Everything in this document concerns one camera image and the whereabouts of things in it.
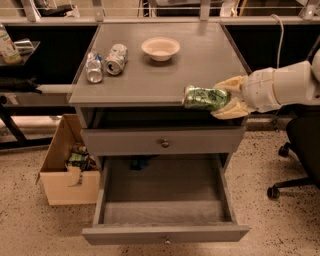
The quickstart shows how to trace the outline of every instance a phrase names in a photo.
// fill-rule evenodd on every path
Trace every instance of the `ceramic bowl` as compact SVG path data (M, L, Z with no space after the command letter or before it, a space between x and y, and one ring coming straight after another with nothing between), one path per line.
M155 61L167 61L180 50L180 44L171 38L154 37L143 42L142 50Z

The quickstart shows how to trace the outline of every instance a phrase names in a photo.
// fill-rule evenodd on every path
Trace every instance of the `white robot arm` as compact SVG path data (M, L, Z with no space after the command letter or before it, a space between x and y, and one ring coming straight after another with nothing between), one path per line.
M224 108L212 111L219 119L280 109L290 104L320 105L320 50L308 61L279 69L266 68L250 76L231 78L214 86L232 93Z

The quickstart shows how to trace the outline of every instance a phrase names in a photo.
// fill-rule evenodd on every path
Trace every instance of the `terrazzo floor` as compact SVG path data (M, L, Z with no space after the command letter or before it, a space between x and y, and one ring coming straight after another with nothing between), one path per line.
M35 183L48 147L1 151L0 255L320 255L320 190L284 189L278 201L266 196L274 182L305 175L294 155L277 155L286 140L282 128L248 123L226 179L238 223L250 231L232 243L92 246L81 232L95 205L49 206Z

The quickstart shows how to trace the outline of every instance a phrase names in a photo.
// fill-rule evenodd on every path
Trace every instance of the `open drawer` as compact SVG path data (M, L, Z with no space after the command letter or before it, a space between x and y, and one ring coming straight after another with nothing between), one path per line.
M129 157L105 163L91 244L239 241L238 225L217 155L152 156L141 171Z

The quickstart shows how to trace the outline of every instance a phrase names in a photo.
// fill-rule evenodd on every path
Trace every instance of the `cardboard box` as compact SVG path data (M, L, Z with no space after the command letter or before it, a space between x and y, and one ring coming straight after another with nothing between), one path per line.
M70 156L72 145L82 142L80 130L81 125L77 115L62 116L40 170L40 179L50 205L97 202L100 172L65 170L65 161Z

